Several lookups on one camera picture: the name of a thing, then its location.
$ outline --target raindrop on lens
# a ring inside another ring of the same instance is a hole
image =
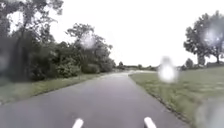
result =
[[[170,58],[164,57],[158,69],[158,76],[162,82],[174,83],[177,80],[178,72]]]

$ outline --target white sky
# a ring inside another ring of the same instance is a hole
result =
[[[156,66],[169,56],[175,65],[196,57],[183,48],[185,30],[204,13],[224,12],[222,0],[64,0],[63,15],[52,25],[57,41],[75,23],[88,23],[113,45],[118,63]]]

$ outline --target tree line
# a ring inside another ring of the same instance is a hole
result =
[[[111,45],[87,24],[75,23],[66,33],[72,43],[56,42],[50,33],[49,9],[62,14],[61,0],[0,0],[0,75],[11,80],[67,78],[82,73],[110,72],[115,67],[109,57]],[[20,12],[17,28],[10,15]]]

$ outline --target mowed lawn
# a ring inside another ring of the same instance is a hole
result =
[[[204,101],[224,96],[224,68],[180,72],[175,84],[161,82],[157,73],[130,77],[192,127],[196,127],[197,108]]]
[[[37,96],[46,92],[71,86],[102,74],[83,74],[72,78],[61,78],[30,83],[11,83],[0,87],[0,104],[18,101],[32,96]]]

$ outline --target tree foliage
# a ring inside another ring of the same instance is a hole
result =
[[[219,63],[223,52],[224,16],[218,11],[214,15],[204,14],[195,23],[193,28],[186,30],[187,40],[184,42],[186,51],[204,56],[213,55]]]
[[[54,40],[50,23],[55,20],[49,16],[49,10],[61,14],[62,4],[61,0],[0,0],[0,57],[5,60],[0,61],[1,75],[12,80],[36,81],[112,71],[115,67],[109,57],[112,46],[95,34],[92,26],[75,24],[68,29],[67,34],[74,37],[73,43]],[[10,33],[14,21],[9,15],[14,12],[21,12],[23,20],[17,25],[18,29]]]

